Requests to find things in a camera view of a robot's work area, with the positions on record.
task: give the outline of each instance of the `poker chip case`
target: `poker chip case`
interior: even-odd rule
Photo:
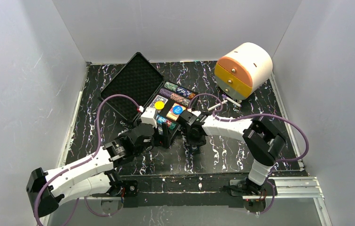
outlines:
[[[165,137],[162,146],[167,147],[180,130],[180,125],[170,115],[171,108],[176,103],[183,108],[187,107],[188,102],[197,93],[166,80],[140,52],[137,52],[101,91],[100,99],[104,100],[114,94],[127,95],[144,108],[153,106],[157,99],[163,101],[165,106],[158,112],[156,120],[158,132]],[[116,97],[108,100],[107,104],[128,123],[140,123],[141,113],[130,100]]]

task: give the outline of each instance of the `marble pattern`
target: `marble pattern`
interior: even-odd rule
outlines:
[[[198,93],[211,93],[221,98],[222,92],[214,78],[215,61],[176,62],[153,64],[166,79]],[[97,107],[100,104],[100,91],[111,78],[122,68],[117,65],[92,65],[89,67],[85,87],[80,102],[75,129],[66,163],[94,152],[97,146],[97,135],[94,120]],[[200,97],[197,103],[199,110],[205,110],[216,104],[216,100]],[[248,99],[242,102],[242,107],[228,102],[224,105],[220,116],[239,117],[252,113],[272,113],[281,115],[279,106],[270,81],[265,82]],[[118,134],[131,128],[120,116],[115,114],[107,105],[101,111],[102,142],[112,141]],[[283,122],[272,120],[273,123],[288,137]],[[249,172],[253,157],[244,142],[235,139],[213,136],[207,138],[207,144],[197,151],[189,150],[184,145],[184,137],[178,136],[171,148],[156,147],[150,152],[143,153],[130,164],[118,169],[120,175],[144,174],[192,174],[216,172]],[[287,142],[281,156],[294,158],[295,153],[291,142]],[[297,162],[283,163],[276,170],[299,170]]]

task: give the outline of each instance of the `marker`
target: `marker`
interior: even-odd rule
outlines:
[[[223,100],[221,103],[225,104],[225,103],[227,103],[227,100]],[[220,104],[216,104],[215,106],[212,106],[212,107],[208,108],[208,111],[211,111],[211,110],[215,109],[218,106],[220,106]]]
[[[221,96],[224,97],[224,98],[226,98],[228,101],[232,102],[233,104],[237,105],[238,107],[241,107],[241,105],[240,105],[239,103],[235,102],[235,101],[234,101],[233,99],[231,99],[230,97],[228,97],[228,96],[226,96],[226,95],[224,95],[224,94],[222,94]]]

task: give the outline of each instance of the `case lid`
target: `case lid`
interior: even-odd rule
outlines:
[[[101,91],[101,98],[104,100],[114,94],[124,94],[145,108],[163,81],[161,73],[137,52]],[[128,122],[133,122],[140,115],[137,107],[126,98],[116,97],[107,103]]]

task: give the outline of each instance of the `blue poker chip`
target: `blue poker chip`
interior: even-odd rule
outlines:
[[[183,112],[183,108],[181,106],[173,107],[173,114],[181,114]]]

